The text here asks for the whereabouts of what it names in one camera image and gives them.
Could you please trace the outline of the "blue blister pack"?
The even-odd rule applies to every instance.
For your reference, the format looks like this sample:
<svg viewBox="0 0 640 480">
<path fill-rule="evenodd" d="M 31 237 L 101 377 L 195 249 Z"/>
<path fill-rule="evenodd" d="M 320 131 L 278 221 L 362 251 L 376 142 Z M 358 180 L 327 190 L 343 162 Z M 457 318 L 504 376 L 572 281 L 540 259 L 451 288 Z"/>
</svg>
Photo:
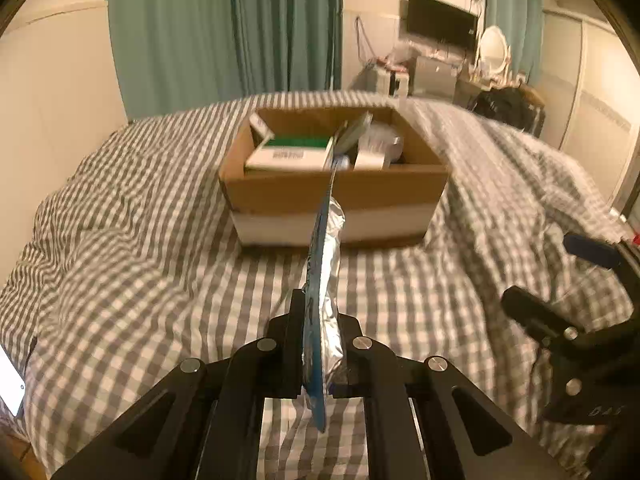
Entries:
<svg viewBox="0 0 640 480">
<path fill-rule="evenodd" d="M 318 211 L 307 257 L 303 386 L 314 426 L 326 430 L 326 402 L 344 350 L 338 325 L 337 289 L 341 264 L 341 232 L 345 214 L 333 197 L 331 176 Z"/>
</svg>

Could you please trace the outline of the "green white medicine box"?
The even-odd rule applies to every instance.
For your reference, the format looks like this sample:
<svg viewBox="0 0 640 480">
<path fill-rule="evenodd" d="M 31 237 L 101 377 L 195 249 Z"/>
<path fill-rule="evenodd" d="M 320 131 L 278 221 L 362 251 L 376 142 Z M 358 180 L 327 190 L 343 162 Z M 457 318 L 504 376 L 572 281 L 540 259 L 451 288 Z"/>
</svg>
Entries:
<svg viewBox="0 0 640 480">
<path fill-rule="evenodd" d="M 333 153 L 331 138 L 272 138 L 258 145 L 245 162 L 252 171 L 320 171 Z"/>
</svg>

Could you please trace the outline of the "clear plastic round container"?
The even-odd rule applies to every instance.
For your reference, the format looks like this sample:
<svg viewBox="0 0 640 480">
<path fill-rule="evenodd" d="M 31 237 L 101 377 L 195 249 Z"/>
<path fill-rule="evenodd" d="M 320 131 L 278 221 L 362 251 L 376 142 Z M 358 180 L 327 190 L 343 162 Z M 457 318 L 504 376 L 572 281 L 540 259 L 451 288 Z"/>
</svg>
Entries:
<svg viewBox="0 0 640 480">
<path fill-rule="evenodd" d="M 391 125 L 372 122 L 367 132 L 367 150 L 385 156 L 385 161 L 398 162 L 404 151 L 404 137 Z"/>
</svg>

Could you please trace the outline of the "black bag on chair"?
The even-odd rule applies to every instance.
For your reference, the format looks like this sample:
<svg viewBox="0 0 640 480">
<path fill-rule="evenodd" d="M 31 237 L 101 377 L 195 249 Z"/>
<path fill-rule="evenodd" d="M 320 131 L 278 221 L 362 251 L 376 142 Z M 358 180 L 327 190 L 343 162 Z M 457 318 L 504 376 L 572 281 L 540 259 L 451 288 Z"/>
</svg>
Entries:
<svg viewBox="0 0 640 480">
<path fill-rule="evenodd" d="M 472 101 L 473 113 L 502 122 L 532 136 L 541 132 L 541 108 L 520 88 L 491 88 L 480 92 Z"/>
</svg>

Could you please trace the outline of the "open cardboard box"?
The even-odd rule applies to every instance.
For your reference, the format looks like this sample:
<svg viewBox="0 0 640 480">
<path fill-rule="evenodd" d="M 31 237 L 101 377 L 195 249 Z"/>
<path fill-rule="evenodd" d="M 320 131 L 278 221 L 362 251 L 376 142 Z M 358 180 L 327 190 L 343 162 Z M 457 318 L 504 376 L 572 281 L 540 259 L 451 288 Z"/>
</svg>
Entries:
<svg viewBox="0 0 640 480">
<path fill-rule="evenodd" d="M 365 112 L 404 139 L 397 164 L 337 172 L 249 170 L 246 163 L 255 143 L 250 122 L 242 120 L 218 170 L 242 246 L 307 247 L 326 195 L 332 195 L 344 211 L 341 241 L 346 246 L 401 247 L 422 240 L 449 169 L 424 134 L 393 105 L 262 107 L 257 113 L 278 136 L 327 138 Z"/>
</svg>

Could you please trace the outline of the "white labelled medicine box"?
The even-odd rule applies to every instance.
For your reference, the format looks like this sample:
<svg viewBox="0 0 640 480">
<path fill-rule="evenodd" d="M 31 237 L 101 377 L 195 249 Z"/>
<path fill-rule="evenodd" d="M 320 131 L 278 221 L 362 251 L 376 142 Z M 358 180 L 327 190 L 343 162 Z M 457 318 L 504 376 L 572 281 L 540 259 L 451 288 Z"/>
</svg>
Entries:
<svg viewBox="0 0 640 480">
<path fill-rule="evenodd" d="M 358 148 L 355 170 L 382 170 L 390 166 L 388 145 L 363 145 Z"/>
</svg>

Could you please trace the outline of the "white oval vanity mirror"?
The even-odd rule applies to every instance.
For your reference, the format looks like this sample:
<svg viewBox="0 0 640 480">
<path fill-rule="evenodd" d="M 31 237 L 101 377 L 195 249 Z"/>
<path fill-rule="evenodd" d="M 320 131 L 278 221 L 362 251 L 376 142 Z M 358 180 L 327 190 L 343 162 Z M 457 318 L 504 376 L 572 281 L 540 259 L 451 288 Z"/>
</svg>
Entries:
<svg viewBox="0 0 640 480">
<path fill-rule="evenodd" d="M 497 25 L 487 27 L 477 45 L 476 71 L 485 79 L 506 79 L 510 70 L 511 49 Z"/>
</svg>

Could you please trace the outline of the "white ointment tube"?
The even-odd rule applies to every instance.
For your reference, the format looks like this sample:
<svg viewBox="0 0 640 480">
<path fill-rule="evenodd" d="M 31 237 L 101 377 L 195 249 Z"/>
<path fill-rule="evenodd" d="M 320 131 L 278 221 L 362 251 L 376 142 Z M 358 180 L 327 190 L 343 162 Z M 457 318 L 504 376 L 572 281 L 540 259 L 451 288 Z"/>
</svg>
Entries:
<svg viewBox="0 0 640 480">
<path fill-rule="evenodd" d="M 257 143 L 268 141 L 274 137 L 273 131 L 257 112 L 250 114 L 248 123 L 250 124 L 254 137 L 257 139 Z"/>
</svg>

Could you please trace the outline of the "small grey refrigerator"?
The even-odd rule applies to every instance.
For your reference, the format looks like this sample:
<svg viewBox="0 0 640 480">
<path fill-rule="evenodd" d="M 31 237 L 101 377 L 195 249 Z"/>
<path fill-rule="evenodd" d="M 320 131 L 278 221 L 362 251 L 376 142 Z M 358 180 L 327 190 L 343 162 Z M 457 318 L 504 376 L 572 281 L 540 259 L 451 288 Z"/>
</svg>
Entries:
<svg viewBox="0 0 640 480">
<path fill-rule="evenodd" d="M 410 93 L 417 98 L 433 98 L 451 102 L 457 84 L 457 69 L 449 63 L 418 56 L 410 67 Z"/>
</svg>

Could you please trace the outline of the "lit smartphone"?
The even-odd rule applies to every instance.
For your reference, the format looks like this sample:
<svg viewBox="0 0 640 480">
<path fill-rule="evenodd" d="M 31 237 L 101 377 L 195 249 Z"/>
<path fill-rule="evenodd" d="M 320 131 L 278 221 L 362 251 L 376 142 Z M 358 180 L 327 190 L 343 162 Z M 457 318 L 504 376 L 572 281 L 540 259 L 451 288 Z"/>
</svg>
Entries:
<svg viewBox="0 0 640 480">
<path fill-rule="evenodd" d="M 0 348 L 0 396 L 12 416 L 21 414 L 25 397 L 25 382 L 6 350 Z"/>
</svg>

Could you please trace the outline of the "green curtain by window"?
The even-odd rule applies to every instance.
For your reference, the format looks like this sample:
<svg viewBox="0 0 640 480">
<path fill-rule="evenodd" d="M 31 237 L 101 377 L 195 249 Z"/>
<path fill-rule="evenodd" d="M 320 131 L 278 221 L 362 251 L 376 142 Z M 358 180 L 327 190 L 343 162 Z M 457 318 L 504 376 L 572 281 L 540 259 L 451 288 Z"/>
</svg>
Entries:
<svg viewBox="0 0 640 480">
<path fill-rule="evenodd" d="M 485 0 L 485 26 L 498 26 L 511 48 L 514 74 L 523 73 L 536 84 L 542 46 L 544 0 Z"/>
</svg>

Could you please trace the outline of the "green curtain behind bed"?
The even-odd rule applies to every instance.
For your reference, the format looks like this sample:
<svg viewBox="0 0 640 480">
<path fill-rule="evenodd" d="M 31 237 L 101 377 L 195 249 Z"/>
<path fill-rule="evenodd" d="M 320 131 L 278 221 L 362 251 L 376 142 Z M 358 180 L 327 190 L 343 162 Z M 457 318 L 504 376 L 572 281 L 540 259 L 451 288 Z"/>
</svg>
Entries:
<svg viewBox="0 0 640 480">
<path fill-rule="evenodd" d="M 129 118 L 341 87 L 343 0 L 106 0 Z"/>
</svg>

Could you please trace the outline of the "wall mounted black television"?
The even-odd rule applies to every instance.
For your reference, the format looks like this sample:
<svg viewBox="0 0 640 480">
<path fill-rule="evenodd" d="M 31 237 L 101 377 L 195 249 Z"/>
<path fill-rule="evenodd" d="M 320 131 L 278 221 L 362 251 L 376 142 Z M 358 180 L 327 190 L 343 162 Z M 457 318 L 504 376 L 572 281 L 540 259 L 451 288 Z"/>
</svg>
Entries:
<svg viewBox="0 0 640 480">
<path fill-rule="evenodd" d="M 406 31 L 459 49 L 476 48 L 478 16 L 440 0 L 408 0 Z"/>
</svg>

